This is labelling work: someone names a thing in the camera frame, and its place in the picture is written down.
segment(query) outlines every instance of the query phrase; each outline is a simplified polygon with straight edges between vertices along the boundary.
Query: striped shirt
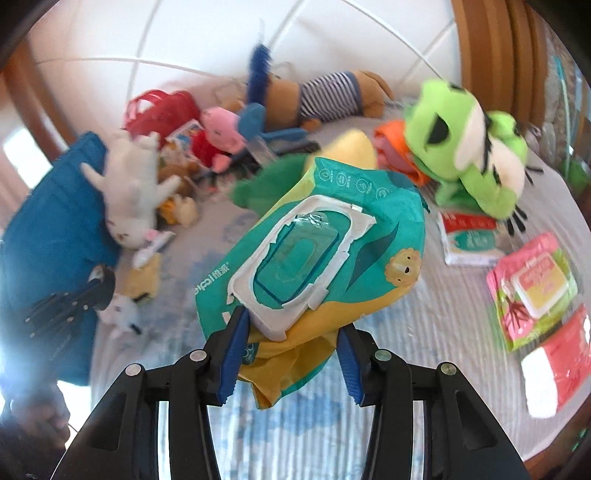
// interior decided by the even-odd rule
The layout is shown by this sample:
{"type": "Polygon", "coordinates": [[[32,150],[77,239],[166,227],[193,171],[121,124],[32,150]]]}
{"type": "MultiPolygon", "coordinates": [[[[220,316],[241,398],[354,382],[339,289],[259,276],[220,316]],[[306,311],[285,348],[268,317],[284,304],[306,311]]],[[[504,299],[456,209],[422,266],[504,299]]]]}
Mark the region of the striped shirt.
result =
{"type": "Polygon", "coordinates": [[[300,85],[300,120],[330,122],[361,111],[359,84],[351,72],[331,73],[300,85]]]}

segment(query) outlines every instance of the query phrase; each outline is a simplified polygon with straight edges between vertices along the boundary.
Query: blue cushion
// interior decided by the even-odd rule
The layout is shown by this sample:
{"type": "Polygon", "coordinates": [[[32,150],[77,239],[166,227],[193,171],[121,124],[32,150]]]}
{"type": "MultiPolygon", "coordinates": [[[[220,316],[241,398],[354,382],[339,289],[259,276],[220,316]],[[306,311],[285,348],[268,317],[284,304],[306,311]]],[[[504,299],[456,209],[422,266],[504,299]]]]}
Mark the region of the blue cushion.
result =
{"type": "MultiPolygon", "coordinates": [[[[120,247],[105,226],[105,205],[80,171],[102,172],[106,148],[91,132],[82,135],[40,181],[14,215],[0,245],[2,330],[18,312],[51,293],[83,287],[97,264],[114,266],[120,247]]],[[[80,335],[59,366],[61,380],[86,385],[97,315],[86,312],[80,335]]],[[[8,328],[17,334],[18,324],[8,328]]]]}

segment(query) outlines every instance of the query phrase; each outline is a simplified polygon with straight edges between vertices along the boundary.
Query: cartoon lion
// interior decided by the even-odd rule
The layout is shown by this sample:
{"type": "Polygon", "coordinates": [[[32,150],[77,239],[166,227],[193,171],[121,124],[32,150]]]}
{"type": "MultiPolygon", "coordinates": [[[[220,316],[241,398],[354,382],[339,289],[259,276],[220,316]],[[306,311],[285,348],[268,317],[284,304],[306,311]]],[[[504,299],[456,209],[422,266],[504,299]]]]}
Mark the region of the cartoon lion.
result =
{"type": "Polygon", "coordinates": [[[421,254],[414,248],[404,248],[386,265],[386,280],[397,287],[410,287],[418,279],[421,254]]]}

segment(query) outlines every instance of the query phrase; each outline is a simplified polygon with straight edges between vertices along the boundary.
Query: bed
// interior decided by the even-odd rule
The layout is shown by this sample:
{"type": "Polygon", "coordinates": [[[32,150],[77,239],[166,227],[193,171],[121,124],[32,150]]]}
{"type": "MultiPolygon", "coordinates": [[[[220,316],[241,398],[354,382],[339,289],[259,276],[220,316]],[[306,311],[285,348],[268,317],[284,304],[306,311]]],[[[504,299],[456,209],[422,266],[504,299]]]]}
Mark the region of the bed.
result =
{"type": "MultiPolygon", "coordinates": [[[[396,110],[388,112],[397,115],[396,110]]],[[[323,126],[313,137],[321,145],[349,128],[371,135],[382,121],[351,118],[323,126]]],[[[532,152],[529,164],[543,166],[532,152]]],[[[554,171],[527,186],[520,206],[529,213],[527,235],[547,230],[557,235],[575,259],[582,281],[576,301],[591,305],[591,233],[568,188],[554,171]]],[[[485,268],[448,267],[444,264],[436,225],[432,190],[423,193],[431,207],[426,214],[423,269],[412,292],[393,305],[360,319],[356,326],[372,333],[409,363],[435,367],[444,360],[459,366],[482,396],[517,451],[526,460],[545,449],[591,392],[591,378],[554,418],[529,416],[519,365],[531,348],[506,353],[491,328],[490,294],[485,268]]],[[[205,338],[194,305],[194,285],[214,267],[256,222],[254,213],[228,201],[203,205],[202,218],[179,230],[163,254],[161,290],[141,306],[141,336],[115,339],[100,324],[91,371],[93,404],[130,363],[146,368],[173,363],[203,346],[205,338]]],[[[123,254],[118,273],[129,268],[123,254]]],[[[161,478],[170,477],[166,405],[161,406],[159,461],[161,478]]],[[[212,435],[222,478],[228,479],[357,479],[361,477],[373,411],[358,408],[347,395],[340,366],[333,355],[324,369],[304,388],[266,411],[256,409],[247,384],[238,382],[223,408],[209,409],[212,435]]],[[[413,479],[422,478],[423,418],[415,403],[413,479]]]]}

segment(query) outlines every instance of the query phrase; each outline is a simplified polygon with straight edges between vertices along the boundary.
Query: wall tile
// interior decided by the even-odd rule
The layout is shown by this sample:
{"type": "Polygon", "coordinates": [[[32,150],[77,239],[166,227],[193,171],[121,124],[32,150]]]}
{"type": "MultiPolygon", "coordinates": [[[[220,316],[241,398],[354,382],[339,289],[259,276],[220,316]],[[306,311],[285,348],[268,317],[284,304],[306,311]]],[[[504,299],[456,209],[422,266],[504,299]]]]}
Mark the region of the wall tile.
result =
{"type": "Polygon", "coordinates": [[[55,61],[41,73],[76,133],[97,133],[106,144],[120,128],[133,64],[127,61],[55,61]]]}
{"type": "Polygon", "coordinates": [[[65,56],[133,58],[157,0],[80,0],[65,56]]]}
{"type": "Polygon", "coordinates": [[[451,0],[356,0],[362,8],[393,27],[418,51],[454,19],[451,0]]]}
{"type": "Polygon", "coordinates": [[[37,62],[60,59],[80,0],[60,0],[33,25],[28,39],[37,62]]]}
{"type": "Polygon", "coordinates": [[[146,90],[159,89],[165,92],[188,90],[200,108],[217,105],[213,89],[229,82],[222,77],[211,77],[181,69],[140,63],[132,88],[132,97],[146,90]]]}
{"type": "Polygon", "coordinates": [[[210,1],[198,9],[191,0],[163,0],[148,32],[143,59],[217,75],[240,76],[259,40],[259,21],[268,41],[295,0],[210,1]]]}
{"type": "Polygon", "coordinates": [[[340,0],[306,4],[273,52],[274,61],[294,65],[299,81],[372,70],[396,85],[416,59],[399,39],[340,0]]]}
{"type": "MultiPolygon", "coordinates": [[[[444,79],[458,85],[462,84],[462,64],[457,27],[454,24],[436,42],[427,55],[429,65],[444,79]]],[[[419,62],[397,89],[398,95],[416,96],[421,91],[421,84],[437,75],[425,62],[419,62]]]]}

